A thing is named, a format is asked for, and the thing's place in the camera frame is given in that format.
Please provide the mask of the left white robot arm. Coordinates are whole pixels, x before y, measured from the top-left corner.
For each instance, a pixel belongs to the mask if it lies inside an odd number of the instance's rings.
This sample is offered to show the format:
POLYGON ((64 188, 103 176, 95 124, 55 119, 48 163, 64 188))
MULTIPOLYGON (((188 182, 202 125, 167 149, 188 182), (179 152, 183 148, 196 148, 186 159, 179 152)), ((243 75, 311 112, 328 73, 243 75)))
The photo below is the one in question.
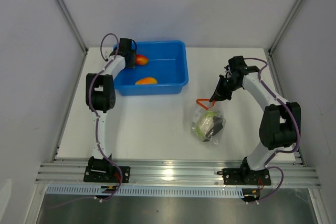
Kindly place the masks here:
POLYGON ((107 140, 108 112, 116 104, 114 80, 125 68, 134 68, 137 45, 133 39, 120 38, 106 65, 97 73, 86 75, 86 104, 92 112, 94 139, 85 182, 123 183, 123 169, 112 161, 112 147, 107 140))

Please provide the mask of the grey toy fish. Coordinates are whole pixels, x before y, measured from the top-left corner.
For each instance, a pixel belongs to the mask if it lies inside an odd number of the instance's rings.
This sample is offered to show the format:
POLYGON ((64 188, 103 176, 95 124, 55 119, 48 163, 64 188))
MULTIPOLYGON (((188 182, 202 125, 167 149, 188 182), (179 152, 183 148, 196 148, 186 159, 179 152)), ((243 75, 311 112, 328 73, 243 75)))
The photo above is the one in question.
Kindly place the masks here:
POLYGON ((208 125, 205 128, 204 142, 212 140, 224 128, 225 119, 223 116, 213 116, 208 120, 208 125))

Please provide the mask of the red orange mango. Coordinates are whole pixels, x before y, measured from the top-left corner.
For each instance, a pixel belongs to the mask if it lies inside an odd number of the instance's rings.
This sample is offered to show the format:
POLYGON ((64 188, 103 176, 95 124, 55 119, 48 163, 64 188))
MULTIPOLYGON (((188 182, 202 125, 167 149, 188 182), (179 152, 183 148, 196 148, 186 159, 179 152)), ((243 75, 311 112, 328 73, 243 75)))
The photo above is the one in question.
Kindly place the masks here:
POLYGON ((144 55, 137 54, 135 58, 135 63, 138 66, 145 66, 149 63, 149 59, 144 55))

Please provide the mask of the clear orange-zip plastic bag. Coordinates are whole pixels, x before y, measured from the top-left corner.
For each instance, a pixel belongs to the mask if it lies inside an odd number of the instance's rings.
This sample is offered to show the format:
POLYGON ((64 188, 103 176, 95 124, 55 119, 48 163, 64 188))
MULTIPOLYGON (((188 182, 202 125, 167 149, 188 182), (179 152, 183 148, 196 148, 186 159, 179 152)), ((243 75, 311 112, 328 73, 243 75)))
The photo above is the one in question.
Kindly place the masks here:
POLYGON ((197 99, 192 116, 193 135, 207 148, 217 147, 223 137, 226 118, 220 102, 197 99))

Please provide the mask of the white cauliflower with leaves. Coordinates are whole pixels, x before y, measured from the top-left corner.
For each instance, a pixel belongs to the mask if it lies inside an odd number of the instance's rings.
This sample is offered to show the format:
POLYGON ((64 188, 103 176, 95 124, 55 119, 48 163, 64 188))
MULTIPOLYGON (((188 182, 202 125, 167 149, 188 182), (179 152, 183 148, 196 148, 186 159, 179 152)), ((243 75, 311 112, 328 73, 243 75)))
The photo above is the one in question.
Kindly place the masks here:
POLYGON ((195 133, 199 136, 204 138, 205 128, 208 125, 208 120, 213 116, 216 116, 218 112, 209 111, 202 115, 195 124, 195 133))

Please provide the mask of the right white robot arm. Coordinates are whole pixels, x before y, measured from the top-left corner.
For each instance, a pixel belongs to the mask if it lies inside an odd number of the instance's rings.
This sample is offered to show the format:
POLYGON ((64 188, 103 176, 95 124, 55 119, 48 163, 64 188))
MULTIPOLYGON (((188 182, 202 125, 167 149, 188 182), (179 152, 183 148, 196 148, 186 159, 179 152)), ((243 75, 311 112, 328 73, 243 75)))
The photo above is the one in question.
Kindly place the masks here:
POLYGON ((261 78, 262 69, 248 66, 246 58, 234 56, 225 67, 227 75, 219 77, 211 102, 230 100, 232 93, 240 88, 248 91, 263 110, 259 127, 260 142, 245 157, 240 168, 222 170, 226 185, 251 185, 269 174, 267 165, 278 154, 290 154, 300 144, 301 107, 289 102, 269 88, 261 78))

